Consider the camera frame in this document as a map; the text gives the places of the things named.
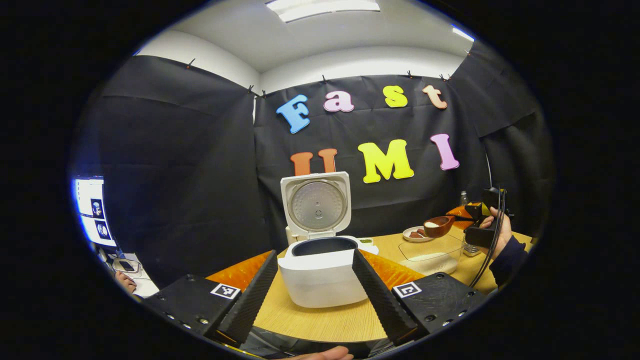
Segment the black curtain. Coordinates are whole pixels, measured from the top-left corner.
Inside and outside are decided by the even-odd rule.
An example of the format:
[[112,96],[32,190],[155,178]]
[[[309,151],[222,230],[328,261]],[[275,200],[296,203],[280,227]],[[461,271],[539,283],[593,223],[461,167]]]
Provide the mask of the black curtain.
[[87,111],[75,171],[104,174],[112,234],[163,288],[272,249],[255,175],[253,94],[134,56]]
[[[383,88],[387,85],[404,90],[408,100],[405,107],[390,108],[385,103]],[[441,91],[446,109],[436,108],[422,92],[428,85]],[[338,90],[351,95],[353,111],[329,112],[323,108],[325,95]],[[291,134],[289,124],[276,110],[298,94],[308,97],[304,104],[310,124]],[[276,248],[287,245],[280,179],[294,175],[290,157],[297,152],[314,154],[310,167],[315,173],[324,172],[318,151],[337,149],[335,169],[346,171],[351,183],[351,223],[342,234],[400,233],[457,206],[462,190],[470,199],[480,199],[482,188],[489,185],[486,157],[476,130],[463,118],[462,110],[448,82],[418,76],[331,79],[259,97],[254,124],[257,172],[269,233]],[[440,153],[430,140],[440,133],[449,135],[451,150],[460,163],[458,168],[440,168]],[[415,175],[407,179],[382,177],[378,183],[364,183],[365,161],[358,146],[373,142],[386,153],[389,142],[395,139],[406,141],[408,161]]]
[[518,72],[478,40],[449,82],[486,149],[493,185],[507,190],[513,230],[539,236],[555,179],[540,104]]

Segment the monitor screen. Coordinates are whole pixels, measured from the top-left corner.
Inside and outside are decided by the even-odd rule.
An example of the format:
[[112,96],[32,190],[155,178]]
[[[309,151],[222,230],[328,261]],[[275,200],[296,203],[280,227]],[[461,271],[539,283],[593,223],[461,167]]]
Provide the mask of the monitor screen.
[[104,209],[103,185],[103,176],[76,176],[74,191],[77,212],[89,241],[98,245],[117,247]]

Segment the ceiling light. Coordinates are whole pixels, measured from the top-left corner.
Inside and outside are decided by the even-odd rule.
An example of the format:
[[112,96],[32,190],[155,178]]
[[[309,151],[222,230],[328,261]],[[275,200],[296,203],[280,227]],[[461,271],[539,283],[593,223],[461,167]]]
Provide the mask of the ceiling light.
[[275,0],[267,4],[280,20],[291,22],[313,15],[346,11],[380,11],[376,0]]
[[474,38],[470,37],[469,35],[465,34],[462,32],[462,30],[456,28],[455,26],[453,27],[453,32],[460,35],[461,37],[467,39],[467,40],[471,40],[471,41],[476,41]]

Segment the brown bowl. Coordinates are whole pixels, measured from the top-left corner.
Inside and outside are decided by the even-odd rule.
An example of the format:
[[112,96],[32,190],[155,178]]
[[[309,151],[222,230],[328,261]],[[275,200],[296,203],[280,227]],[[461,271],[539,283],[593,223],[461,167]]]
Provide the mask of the brown bowl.
[[[451,230],[451,226],[456,221],[456,217],[448,216],[448,217],[435,217],[430,218],[425,221],[422,225],[424,227],[424,233],[430,238],[441,238],[445,236],[449,230]],[[434,224],[438,224],[438,227],[427,227],[425,224],[428,222],[432,222]]]

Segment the black sleeve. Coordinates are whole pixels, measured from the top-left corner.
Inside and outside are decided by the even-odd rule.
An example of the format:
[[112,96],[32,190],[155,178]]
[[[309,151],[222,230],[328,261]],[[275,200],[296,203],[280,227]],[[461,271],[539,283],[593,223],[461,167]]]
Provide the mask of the black sleeve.
[[513,273],[527,258],[527,252],[524,250],[525,244],[518,242],[513,235],[507,242],[500,255],[498,255],[493,263],[489,266],[489,270],[493,273],[495,283],[502,286]]

